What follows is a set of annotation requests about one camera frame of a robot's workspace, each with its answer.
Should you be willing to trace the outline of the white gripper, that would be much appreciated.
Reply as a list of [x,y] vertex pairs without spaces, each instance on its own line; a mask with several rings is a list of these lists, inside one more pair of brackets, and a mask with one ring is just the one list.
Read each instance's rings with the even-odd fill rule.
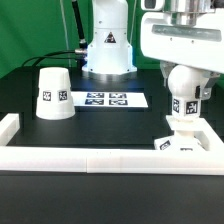
[[199,15],[194,27],[172,25],[170,20],[168,13],[147,12],[143,15],[142,53],[161,61],[164,86],[167,86],[176,64],[208,70],[200,75],[195,92],[196,99],[208,100],[220,78],[219,73],[224,73],[224,9]]

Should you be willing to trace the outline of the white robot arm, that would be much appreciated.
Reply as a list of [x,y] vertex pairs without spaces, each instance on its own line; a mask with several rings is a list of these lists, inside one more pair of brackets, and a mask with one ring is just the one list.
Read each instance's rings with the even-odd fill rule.
[[[84,71],[105,76],[133,70],[127,2],[92,0],[93,40]],[[215,0],[141,0],[140,47],[165,75],[176,65],[224,74],[224,5]]]

